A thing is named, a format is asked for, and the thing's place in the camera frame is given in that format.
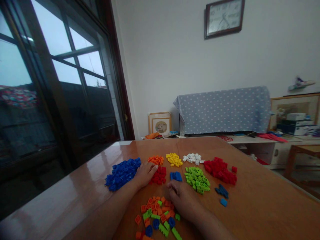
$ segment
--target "framed picture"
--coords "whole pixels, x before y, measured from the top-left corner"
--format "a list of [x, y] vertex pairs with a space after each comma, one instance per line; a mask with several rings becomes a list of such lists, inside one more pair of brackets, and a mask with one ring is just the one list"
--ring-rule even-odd
[[160, 135], [167, 135], [171, 131], [171, 118], [153, 118], [152, 133], [158, 132]]
[[156, 120], [161, 120], [161, 119], [164, 119], [163, 122], [165, 122], [167, 124], [167, 129], [169, 130], [168, 132], [171, 131], [171, 114], [169, 112], [159, 112], [159, 113], [150, 113], [148, 115], [148, 124], [149, 124], [149, 134], [151, 133], [154, 133], [154, 132], [158, 132], [156, 131], [154, 128], [155, 126], [153, 127], [152, 124], [154, 123], [153, 122], [153, 119], [156, 119]]
[[310, 115], [313, 124], [318, 124], [319, 100], [319, 93], [271, 98], [271, 111], [275, 115], [270, 118], [269, 129], [275, 130], [288, 113], [305, 113]]
[[205, 39], [238, 33], [242, 29], [245, 0], [222, 0], [206, 5]]

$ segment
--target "blue polka dot cloth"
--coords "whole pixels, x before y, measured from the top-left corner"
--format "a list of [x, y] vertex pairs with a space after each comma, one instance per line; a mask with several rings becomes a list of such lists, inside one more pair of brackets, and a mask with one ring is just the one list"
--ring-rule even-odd
[[182, 134], [254, 131], [265, 133], [271, 101], [266, 86], [179, 95]]

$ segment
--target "box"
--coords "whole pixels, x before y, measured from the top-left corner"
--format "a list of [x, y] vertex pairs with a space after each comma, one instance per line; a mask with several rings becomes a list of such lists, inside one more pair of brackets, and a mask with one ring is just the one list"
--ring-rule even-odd
[[306, 135], [309, 131], [314, 131], [318, 128], [317, 125], [309, 125], [309, 126], [291, 126], [285, 124], [277, 124], [277, 131], [291, 134], [291, 135]]
[[313, 125], [313, 120], [300, 120], [300, 121], [282, 120], [281, 123], [285, 125], [291, 125], [291, 126], [308, 126], [308, 125]]
[[300, 120], [304, 120], [305, 118], [306, 118], [305, 113], [289, 113], [289, 114], [287, 114], [287, 120], [300, 121]]

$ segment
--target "wooden table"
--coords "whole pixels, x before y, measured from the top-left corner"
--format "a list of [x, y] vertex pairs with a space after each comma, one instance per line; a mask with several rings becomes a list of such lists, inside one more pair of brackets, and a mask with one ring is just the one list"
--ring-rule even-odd
[[[211, 192], [205, 192], [199, 198], [239, 239], [319, 239], [318, 202], [215, 137], [143, 140], [133, 141], [130, 145], [113, 145], [4, 219], [0, 223], [2, 239], [72, 237], [73, 229], [111, 196], [104, 187], [104, 179], [111, 173], [112, 165], [137, 157], [146, 161], [150, 156], [165, 156], [170, 152], [181, 157], [198, 153], [204, 160], [217, 156], [229, 163], [229, 168], [238, 167], [236, 186], [223, 184], [229, 191], [225, 208], [219, 202], [221, 196], [214, 191], [221, 181], [206, 173], [200, 165], [211, 183]], [[171, 168], [165, 161], [164, 166], [169, 181], [170, 171], [183, 174], [185, 167], [195, 165], [186, 162], [181, 168]], [[137, 227], [134, 222], [141, 205], [150, 196], [163, 195], [169, 198], [165, 185], [147, 185], [141, 189], [132, 199], [114, 238], [134, 239], [137, 229], [142, 229], [142, 225]], [[184, 219], [177, 221], [176, 229], [183, 239], [201, 238], [192, 224]], [[154, 231], [153, 238], [165, 239], [159, 231]], [[174, 239], [172, 233], [168, 239]]]
[[320, 157], [320, 145], [292, 145], [289, 156], [288, 156], [288, 161], [286, 165], [286, 171], [284, 173], [284, 177], [286, 177], [288, 180], [291, 182], [295, 183], [299, 187], [303, 188], [313, 196], [317, 197], [320, 199], [320, 194], [313, 191], [312, 189], [308, 187], [319, 187], [320, 182], [319, 181], [297, 181], [294, 179], [291, 174], [292, 172], [309, 172], [309, 171], [320, 171], [319, 169], [295, 169], [295, 162], [296, 162], [296, 156], [298, 153], [304, 153], [308, 154], [312, 157]]

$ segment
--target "pile of white blocks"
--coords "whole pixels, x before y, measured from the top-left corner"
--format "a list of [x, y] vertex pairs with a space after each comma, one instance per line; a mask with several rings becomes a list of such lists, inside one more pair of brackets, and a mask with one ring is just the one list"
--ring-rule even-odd
[[198, 153], [194, 154], [194, 153], [189, 153], [187, 156], [183, 156], [182, 161], [188, 161], [191, 163], [196, 163], [196, 165], [199, 165], [200, 163], [204, 163], [204, 160], [201, 160], [201, 155], [199, 155]]

